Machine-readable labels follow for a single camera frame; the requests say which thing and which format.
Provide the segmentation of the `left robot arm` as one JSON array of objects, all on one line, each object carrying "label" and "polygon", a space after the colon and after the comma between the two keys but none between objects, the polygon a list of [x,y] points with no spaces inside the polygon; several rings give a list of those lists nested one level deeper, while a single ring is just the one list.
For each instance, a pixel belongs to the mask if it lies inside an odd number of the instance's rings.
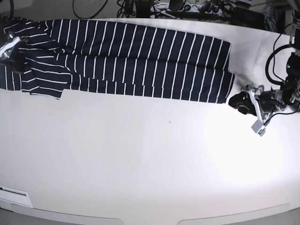
[{"label": "left robot arm", "polygon": [[[292,8],[292,30],[289,44],[273,49],[265,65],[265,75],[267,80],[280,88],[266,91],[264,86],[254,87],[250,84],[241,88],[239,94],[229,99],[229,106],[246,115],[251,114],[257,117],[263,126],[268,125],[276,115],[284,115],[284,111],[290,109],[294,114],[300,112],[300,2],[289,0]],[[287,77],[276,81],[271,78],[269,73],[270,62],[275,60],[275,56],[282,50],[292,48],[286,63]]]}]

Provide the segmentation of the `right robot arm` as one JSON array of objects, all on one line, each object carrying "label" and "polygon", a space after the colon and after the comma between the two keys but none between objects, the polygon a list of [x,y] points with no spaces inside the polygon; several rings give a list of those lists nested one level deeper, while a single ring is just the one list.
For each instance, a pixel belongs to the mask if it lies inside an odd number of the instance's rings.
[{"label": "right robot arm", "polygon": [[20,28],[24,21],[18,18],[0,18],[0,65],[6,66],[17,74],[25,72],[25,57],[20,47],[28,43],[27,37],[20,37],[12,28]]}]

